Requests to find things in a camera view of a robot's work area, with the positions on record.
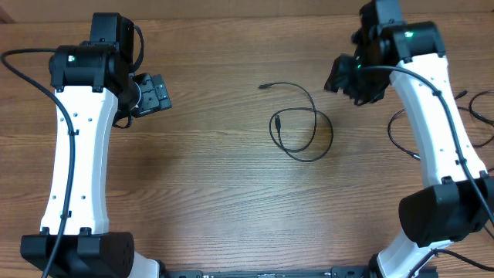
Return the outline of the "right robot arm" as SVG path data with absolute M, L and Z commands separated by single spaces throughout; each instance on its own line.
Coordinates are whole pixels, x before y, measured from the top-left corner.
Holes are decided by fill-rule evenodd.
M 388 87 L 398 93 L 418 147 L 423 189 L 403 198 L 389 247 L 367 266 L 334 267 L 335 277 L 435 277 L 428 261 L 493 220 L 493 179 L 465 131 L 448 75 L 440 32 L 407 23 L 396 1 L 372 0 L 359 12 L 353 55 L 335 59 L 325 90 L 357 106 Z

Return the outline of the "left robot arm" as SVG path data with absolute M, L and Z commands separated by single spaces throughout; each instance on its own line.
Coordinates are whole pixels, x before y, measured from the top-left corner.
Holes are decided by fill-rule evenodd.
M 138 73 L 140 28 L 118 13 L 93 15 L 90 37 L 51 51 L 57 110 L 49 200 L 36 235 L 22 237 L 22 258 L 51 277 L 165 277 L 161 261 L 139 254 L 129 232 L 111 232 L 106 202 L 110 133 L 171 107 L 161 76 Z

